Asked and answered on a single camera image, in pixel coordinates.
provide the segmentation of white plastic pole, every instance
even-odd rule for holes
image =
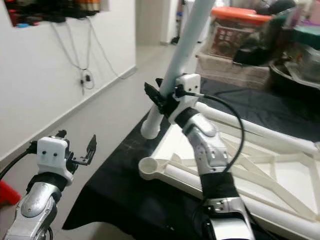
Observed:
[[[195,48],[214,3],[215,0],[195,1],[175,53],[169,64],[169,68],[160,86],[160,94],[163,97],[166,98],[168,94],[174,91],[176,79],[184,73],[185,66]],[[159,113],[157,106],[153,105],[147,119],[142,124],[142,136],[146,139],[154,139],[157,137],[162,119],[163,115]]]

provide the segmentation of table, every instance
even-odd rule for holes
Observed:
[[[320,141],[320,109],[308,101],[208,79],[201,80],[201,92],[227,100],[245,120],[295,137]],[[204,102],[228,112],[218,103]],[[63,229],[106,222],[137,240],[199,239],[191,218],[200,200],[160,180],[146,181],[139,176],[140,159],[152,154],[169,127],[166,120],[162,121],[158,137],[146,140],[140,134],[144,118],[83,187]],[[196,217],[198,232],[203,217],[201,212]],[[269,240],[263,232],[253,229],[257,240]]]

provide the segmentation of baseboard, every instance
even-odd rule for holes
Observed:
[[[8,165],[15,157],[19,154],[23,153],[29,146],[29,143],[32,140],[38,140],[43,136],[49,135],[53,130],[55,130],[59,125],[69,119],[72,115],[80,111],[84,106],[95,100],[99,95],[101,95],[104,91],[111,88],[115,84],[126,81],[128,77],[133,75],[137,71],[137,67],[133,66],[119,77],[115,78],[111,82],[106,83],[103,87],[97,90],[94,94],[89,96],[88,98],[81,101],[79,104],[65,112],[63,115],[59,116],[58,118],[54,119],[51,123],[45,126],[42,130],[35,133],[32,137],[25,139],[20,145],[15,147],[14,149],[10,150],[4,156],[0,157],[0,170],[2,170],[6,165]]]

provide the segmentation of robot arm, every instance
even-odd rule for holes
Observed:
[[[46,233],[57,215],[57,203],[62,191],[72,184],[78,165],[90,164],[96,152],[96,136],[91,139],[86,157],[74,157],[69,151],[66,131],[37,141],[38,174],[27,186],[27,195],[15,210],[15,219],[4,240],[45,240]]]
[[[218,128],[192,107],[197,97],[182,92],[199,93],[200,76],[183,75],[177,79],[175,94],[164,98],[145,83],[145,92],[170,123],[178,124],[194,150],[194,159],[202,185],[203,208],[208,220],[203,235],[208,240],[254,240],[246,207],[234,185],[227,149]]]

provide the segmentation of tiled floor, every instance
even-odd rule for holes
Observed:
[[[54,240],[133,239],[107,223],[94,222],[73,230],[62,230],[62,226],[84,184],[151,107],[152,102],[144,93],[144,82],[155,84],[155,78],[165,75],[175,48],[172,45],[138,46],[137,72],[126,80],[119,80],[53,132],[66,129],[68,139],[71,140],[71,149],[79,154],[84,153],[93,133],[97,135],[97,151],[94,161],[88,167],[79,167],[74,175],[73,184],[62,193],[62,198],[58,203],[58,214],[51,225]],[[185,71],[194,73],[196,62],[195,54],[193,54]],[[36,171],[35,158],[29,155],[17,163],[4,180],[23,193],[26,183]],[[0,239],[12,223],[13,217],[14,207],[1,209]]]

